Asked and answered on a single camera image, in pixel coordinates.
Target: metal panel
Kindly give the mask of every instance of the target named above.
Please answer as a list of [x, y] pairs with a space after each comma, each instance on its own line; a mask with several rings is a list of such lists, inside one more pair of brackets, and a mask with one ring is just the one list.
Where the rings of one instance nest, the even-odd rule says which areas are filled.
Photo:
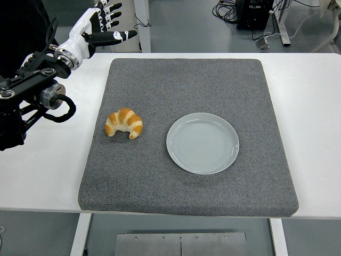
[[118, 234], [115, 256], [180, 256], [179, 234]]
[[247, 256], [245, 233], [181, 235], [181, 256]]
[[247, 256], [245, 233], [117, 235], [115, 256]]
[[249, 256], [274, 256], [266, 218], [96, 213], [86, 243], [89, 256], [114, 256], [118, 234], [245, 233]]

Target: metal plate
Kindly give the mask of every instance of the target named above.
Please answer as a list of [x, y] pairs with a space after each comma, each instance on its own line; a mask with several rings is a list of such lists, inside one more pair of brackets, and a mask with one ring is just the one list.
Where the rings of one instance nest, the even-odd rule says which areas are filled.
[[118, 234], [115, 256], [247, 256], [245, 233]]
[[118, 234], [115, 256], [180, 256], [179, 234]]
[[245, 233], [182, 234], [181, 256], [247, 256]]

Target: robotic arm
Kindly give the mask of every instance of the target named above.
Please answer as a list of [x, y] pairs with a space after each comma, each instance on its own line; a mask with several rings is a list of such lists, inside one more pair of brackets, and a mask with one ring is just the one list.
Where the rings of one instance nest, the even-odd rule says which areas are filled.
[[63, 59], [71, 70], [77, 69], [84, 59], [91, 58], [97, 46], [119, 44], [137, 35], [134, 30], [108, 31], [118, 25], [118, 21], [113, 19], [121, 16], [121, 12], [112, 12], [122, 4], [106, 7], [107, 3], [101, 0], [95, 7], [88, 9], [72, 28], [70, 38], [55, 49], [54, 56]]
[[[75, 104], [65, 95], [65, 87], [54, 78], [68, 78], [71, 70], [76, 70], [84, 59], [93, 56], [97, 46], [119, 44], [137, 35], [134, 30], [109, 31], [118, 24], [113, 19], [121, 13], [113, 11], [122, 4], [107, 5], [108, 1], [101, 0], [95, 7], [89, 8], [76, 22], [65, 43], [60, 46], [48, 43], [43, 52], [35, 52], [17, 70], [17, 77], [0, 83], [1, 151], [23, 145], [26, 132], [41, 117], [60, 123], [76, 112]], [[53, 56], [46, 54], [47, 49], [53, 52]], [[28, 105], [20, 108], [23, 101]], [[57, 109], [63, 101], [69, 105], [65, 115], [55, 117], [46, 113], [49, 109]], [[22, 116], [31, 111], [36, 112], [23, 120]]]

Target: white desk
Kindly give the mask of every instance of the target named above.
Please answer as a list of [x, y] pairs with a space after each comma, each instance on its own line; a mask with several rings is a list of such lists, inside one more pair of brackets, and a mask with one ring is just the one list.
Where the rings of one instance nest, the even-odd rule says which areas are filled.
[[[341, 56], [336, 54], [95, 54], [67, 80], [59, 79], [77, 106], [74, 117], [61, 124], [41, 119], [24, 146], [0, 152], [0, 210], [82, 212], [78, 188], [114, 58], [260, 59], [299, 200], [293, 217], [341, 219]], [[50, 112], [65, 111], [62, 105]]]

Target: gray padded board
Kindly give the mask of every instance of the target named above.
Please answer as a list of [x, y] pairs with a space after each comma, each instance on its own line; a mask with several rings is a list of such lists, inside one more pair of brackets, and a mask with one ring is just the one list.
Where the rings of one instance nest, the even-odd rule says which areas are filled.
[[[129, 107], [139, 137], [108, 137], [109, 114]], [[180, 117], [215, 114], [236, 130], [235, 162], [187, 172], [166, 147]], [[253, 59], [116, 59], [112, 62], [78, 201], [81, 209], [203, 216], [288, 217], [298, 209], [262, 64]]]

